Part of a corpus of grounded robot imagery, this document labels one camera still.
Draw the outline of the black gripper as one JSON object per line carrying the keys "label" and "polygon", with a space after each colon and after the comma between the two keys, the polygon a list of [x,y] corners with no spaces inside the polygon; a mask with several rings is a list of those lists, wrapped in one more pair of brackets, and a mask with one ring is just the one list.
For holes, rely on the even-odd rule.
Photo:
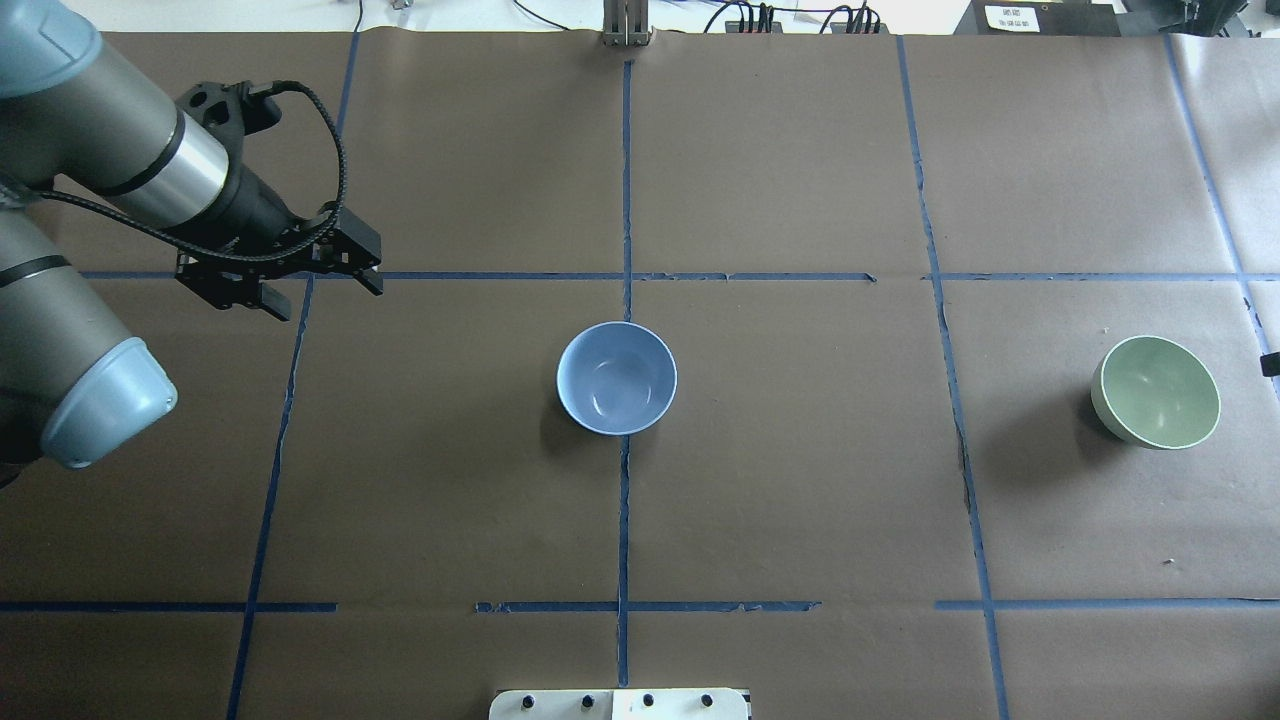
{"label": "black gripper", "polygon": [[381,234],[356,214],[338,214],[330,231],[312,247],[266,260],[306,238],[305,219],[293,213],[273,187],[248,167],[237,167],[214,202],[196,218],[198,258],[178,255],[175,279],[218,310],[242,306],[279,322],[291,319],[292,304],[255,270],[228,266],[306,266],[324,275],[355,279],[369,293],[384,295],[379,272]]}

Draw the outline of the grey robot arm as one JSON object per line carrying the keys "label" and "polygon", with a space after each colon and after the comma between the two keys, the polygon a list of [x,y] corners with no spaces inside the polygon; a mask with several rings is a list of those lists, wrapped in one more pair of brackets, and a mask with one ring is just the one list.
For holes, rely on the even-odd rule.
{"label": "grey robot arm", "polygon": [[[63,202],[172,246],[175,279],[219,310],[278,320],[271,281],[343,275],[380,295],[381,238],[347,206],[333,115],[297,79],[166,95],[60,1],[5,1],[3,35],[3,483],[47,457],[87,468],[172,411],[174,383],[31,215]],[[335,197],[291,210],[244,140],[305,96],[335,149]]]}

